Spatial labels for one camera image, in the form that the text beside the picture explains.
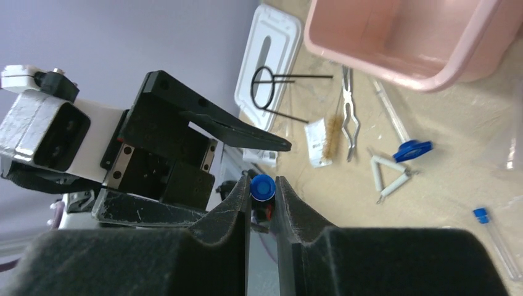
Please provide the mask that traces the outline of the black wire tripod stand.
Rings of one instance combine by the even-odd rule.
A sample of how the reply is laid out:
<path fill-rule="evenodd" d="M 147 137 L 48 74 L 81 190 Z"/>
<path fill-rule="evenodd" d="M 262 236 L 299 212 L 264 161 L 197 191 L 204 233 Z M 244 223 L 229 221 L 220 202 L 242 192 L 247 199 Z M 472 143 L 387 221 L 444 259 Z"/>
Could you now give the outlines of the black wire tripod stand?
<path fill-rule="evenodd" d="M 253 73 L 250 80 L 250 99 L 253 106 L 266 113 L 277 115 L 290 119 L 292 121 L 301 122 L 304 124 L 309 124 L 308 120 L 292 116 L 290 114 L 285 114 L 273 110 L 273 101 L 278 98 L 280 90 L 284 89 L 280 84 L 292 84 L 295 83 L 295 79 L 333 79 L 333 75 L 314 75 L 314 74 L 284 74 L 284 73 L 275 73 L 266 65 L 259 66 Z M 265 84 L 269 86 L 268 95 L 266 102 L 264 104 L 258 103 L 258 86 Z"/>

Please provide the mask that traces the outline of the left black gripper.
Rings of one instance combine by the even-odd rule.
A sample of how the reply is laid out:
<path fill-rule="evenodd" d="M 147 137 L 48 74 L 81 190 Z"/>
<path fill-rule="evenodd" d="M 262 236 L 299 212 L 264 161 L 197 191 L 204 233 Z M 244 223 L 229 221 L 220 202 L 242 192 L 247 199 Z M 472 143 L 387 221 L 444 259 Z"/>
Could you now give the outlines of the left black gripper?
<path fill-rule="evenodd" d="M 45 193 L 108 189 L 204 210 L 217 142 L 189 123 L 231 147 L 292 147 L 157 70 L 146 74 L 128 110 L 21 92 L 1 122 L 2 175 Z"/>

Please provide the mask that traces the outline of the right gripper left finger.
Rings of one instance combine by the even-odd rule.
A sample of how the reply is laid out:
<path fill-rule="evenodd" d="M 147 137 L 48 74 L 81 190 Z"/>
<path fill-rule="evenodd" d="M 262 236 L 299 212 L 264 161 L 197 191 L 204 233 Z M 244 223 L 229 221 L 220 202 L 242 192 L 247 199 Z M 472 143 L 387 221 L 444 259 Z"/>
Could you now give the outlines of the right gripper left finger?
<path fill-rule="evenodd" d="M 93 217 L 104 233 L 111 275 L 125 295 L 245 295 L 249 274 L 250 179 L 204 213 L 104 189 Z"/>

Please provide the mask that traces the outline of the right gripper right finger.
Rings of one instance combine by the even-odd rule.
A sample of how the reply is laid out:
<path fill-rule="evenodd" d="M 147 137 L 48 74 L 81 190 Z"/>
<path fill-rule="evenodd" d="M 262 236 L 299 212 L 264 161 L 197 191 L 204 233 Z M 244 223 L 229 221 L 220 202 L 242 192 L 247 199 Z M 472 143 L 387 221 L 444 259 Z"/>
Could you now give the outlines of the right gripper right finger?
<path fill-rule="evenodd" d="M 281 295 L 335 295 L 332 254 L 323 231 L 333 224 L 276 178 L 274 231 Z"/>

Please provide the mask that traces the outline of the metal crucible tongs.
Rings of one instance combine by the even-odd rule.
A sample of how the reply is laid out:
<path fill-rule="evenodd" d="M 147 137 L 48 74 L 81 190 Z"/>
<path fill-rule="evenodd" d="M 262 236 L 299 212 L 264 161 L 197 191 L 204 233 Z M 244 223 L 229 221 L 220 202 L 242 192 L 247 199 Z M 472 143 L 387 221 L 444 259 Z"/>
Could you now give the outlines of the metal crucible tongs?
<path fill-rule="evenodd" d="M 353 69 L 342 66 L 342 95 L 344 98 L 344 120 L 342 132 L 347 140 L 347 162 L 351 162 L 356 151 L 360 121 L 356 116 L 353 100 Z"/>

